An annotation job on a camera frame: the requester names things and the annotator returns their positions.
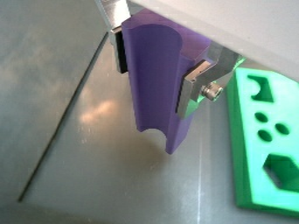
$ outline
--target metal table surface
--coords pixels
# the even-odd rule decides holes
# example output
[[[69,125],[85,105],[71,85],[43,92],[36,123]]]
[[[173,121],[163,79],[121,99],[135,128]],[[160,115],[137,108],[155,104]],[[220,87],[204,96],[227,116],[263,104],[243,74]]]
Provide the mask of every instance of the metal table surface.
[[[128,78],[112,53],[105,43],[24,203],[108,224],[297,223],[235,206],[225,96],[201,104],[185,141],[167,155],[161,132],[136,131]]]
[[[0,206],[23,193],[105,34],[100,27],[92,0],[0,1]]]

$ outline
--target stainless steel surface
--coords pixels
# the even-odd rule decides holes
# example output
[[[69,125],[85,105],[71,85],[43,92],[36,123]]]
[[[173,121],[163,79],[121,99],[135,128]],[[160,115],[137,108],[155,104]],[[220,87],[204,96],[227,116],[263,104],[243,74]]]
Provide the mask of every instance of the stainless steel surface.
[[[37,206],[13,203],[0,207],[0,223],[3,224],[107,224],[83,218],[73,214],[61,213]]]
[[[233,68],[244,61],[244,58],[227,47],[211,41],[208,58],[184,75],[181,92],[177,99],[176,113],[183,119],[196,110],[203,100],[201,96],[215,101],[221,89],[225,87]],[[209,89],[213,81],[219,81],[219,89]]]
[[[107,29],[116,29],[131,17],[127,0],[95,0],[100,14],[105,20]]]
[[[132,0],[299,81],[299,2]]]
[[[1,206],[20,196],[105,25],[92,0],[0,5]]]
[[[95,0],[107,23],[109,43],[115,47],[116,69],[127,72],[127,56],[121,33],[121,23],[131,17],[127,0]]]
[[[201,95],[207,97],[212,102],[215,102],[220,97],[220,93],[223,92],[223,87],[212,82],[208,84],[208,86],[201,88],[203,88]]]
[[[108,224],[296,224],[235,206],[225,95],[201,103],[168,156],[164,135],[136,131],[112,52],[107,44],[24,203]]]

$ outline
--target green tray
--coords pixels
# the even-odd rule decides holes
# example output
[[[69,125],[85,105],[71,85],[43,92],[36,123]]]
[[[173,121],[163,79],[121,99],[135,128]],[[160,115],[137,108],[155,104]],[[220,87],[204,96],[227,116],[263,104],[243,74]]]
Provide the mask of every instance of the green tray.
[[[299,216],[299,85],[237,68],[228,84],[236,202]]]

